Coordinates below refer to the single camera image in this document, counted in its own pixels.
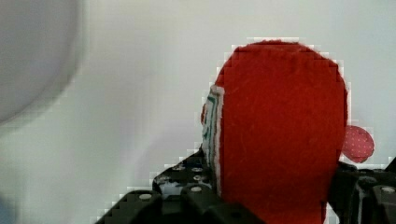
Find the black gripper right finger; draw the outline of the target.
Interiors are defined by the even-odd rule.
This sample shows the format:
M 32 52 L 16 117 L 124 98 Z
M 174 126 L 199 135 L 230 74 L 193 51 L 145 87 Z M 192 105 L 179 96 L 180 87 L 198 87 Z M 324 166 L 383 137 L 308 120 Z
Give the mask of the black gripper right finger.
M 338 224 L 396 224 L 395 160 L 385 169 L 358 169 L 339 161 L 328 203 Z

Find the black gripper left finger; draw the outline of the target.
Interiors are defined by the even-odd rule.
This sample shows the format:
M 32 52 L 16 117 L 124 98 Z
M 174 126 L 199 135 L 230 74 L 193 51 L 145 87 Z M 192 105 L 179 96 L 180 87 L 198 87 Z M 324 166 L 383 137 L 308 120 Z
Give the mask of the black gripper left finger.
M 120 198 L 94 224 L 265 224 L 245 206 L 215 192 L 212 170 L 199 149 L 157 175 L 151 190 Z

